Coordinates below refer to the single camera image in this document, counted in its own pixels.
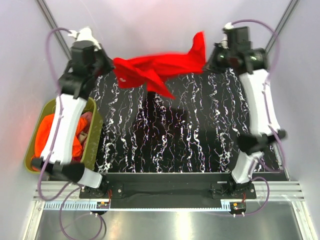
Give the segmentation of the red t shirt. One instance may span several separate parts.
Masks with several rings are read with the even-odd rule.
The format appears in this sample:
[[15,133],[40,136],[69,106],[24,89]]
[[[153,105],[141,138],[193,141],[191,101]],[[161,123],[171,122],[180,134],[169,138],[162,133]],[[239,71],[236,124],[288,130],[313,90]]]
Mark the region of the red t shirt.
[[203,72],[206,63],[205,34],[200,31],[194,35],[187,53],[167,52],[130,59],[117,57],[113,63],[120,88],[138,88],[145,84],[147,91],[174,99],[165,82],[178,75]]

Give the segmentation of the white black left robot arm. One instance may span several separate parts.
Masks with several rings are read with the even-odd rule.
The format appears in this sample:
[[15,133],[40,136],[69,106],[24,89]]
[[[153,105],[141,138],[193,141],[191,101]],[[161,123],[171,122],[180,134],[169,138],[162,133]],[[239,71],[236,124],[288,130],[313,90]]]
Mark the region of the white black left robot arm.
[[72,148],[77,126],[89,96],[100,75],[110,73],[112,60],[102,46],[92,40],[75,41],[71,48],[71,60],[58,79],[60,92],[55,99],[55,112],[46,145],[39,157],[31,160],[31,166],[51,176],[90,187],[97,198],[108,193],[103,176],[72,161]]

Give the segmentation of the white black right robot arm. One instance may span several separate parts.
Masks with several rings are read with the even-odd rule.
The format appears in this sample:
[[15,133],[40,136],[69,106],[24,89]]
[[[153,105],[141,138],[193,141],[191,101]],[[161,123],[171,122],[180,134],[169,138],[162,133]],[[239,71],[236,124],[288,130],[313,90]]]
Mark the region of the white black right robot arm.
[[224,38],[215,43],[205,70],[222,73],[233,69],[242,84],[249,108],[249,132],[236,140],[239,148],[236,165],[225,184],[211,189],[218,196],[241,198],[251,189],[253,172],[265,150],[284,139],[287,132],[278,123],[271,94],[268,56],[263,48],[252,48],[249,27],[227,23]]

